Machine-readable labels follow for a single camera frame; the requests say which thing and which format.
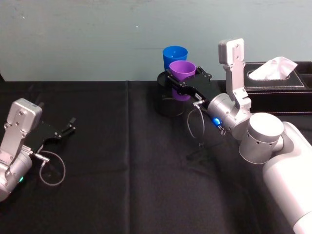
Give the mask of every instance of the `tissue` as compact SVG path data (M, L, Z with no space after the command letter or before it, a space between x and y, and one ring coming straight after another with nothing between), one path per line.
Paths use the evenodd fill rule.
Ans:
M249 74L251 79L286 79L297 64L285 57L276 57Z

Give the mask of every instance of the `wall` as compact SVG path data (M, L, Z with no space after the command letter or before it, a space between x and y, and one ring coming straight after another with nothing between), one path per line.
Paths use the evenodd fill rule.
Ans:
M242 37L245 60L312 58L311 0L0 0L5 80L155 80L162 49L224 79L218 42Z

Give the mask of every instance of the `table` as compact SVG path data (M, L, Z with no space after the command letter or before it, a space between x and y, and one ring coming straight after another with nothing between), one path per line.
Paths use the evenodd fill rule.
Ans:
M205 117L205 150L185 114L153 107L156 82L4 82L0 121L18 98L44 102L41 119L77 131L58 153L65 181L47 187L34 165L0 203L1 234L293 233L265 187L261 166L244 161L238 142ZM311 116L284 116L312 142ZM191 126L200 129L198 116Z

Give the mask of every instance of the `plastic cup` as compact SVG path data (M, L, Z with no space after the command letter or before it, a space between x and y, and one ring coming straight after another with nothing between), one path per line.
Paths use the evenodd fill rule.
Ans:
M184 60L178 60L170 63L169 69L172 75L174 75L180 81L183 81L185 78L195 75L196 72L195 64ZM187 101L190 99L191 96L180 95L175 89L172 89L172 97L179 101Z
M168 46L162 51L164 58L164 68L169 69L170 63L177 60L186 60L188 51L186 48L178 45Z

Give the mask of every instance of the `tissue box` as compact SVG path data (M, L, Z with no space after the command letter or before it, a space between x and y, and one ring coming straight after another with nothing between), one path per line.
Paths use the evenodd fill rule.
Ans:
M312 62L298 66L286 79L253 80L249 74L264 62L247 62L244 68L245 89L252 100L252 113L275 115L312 114Z

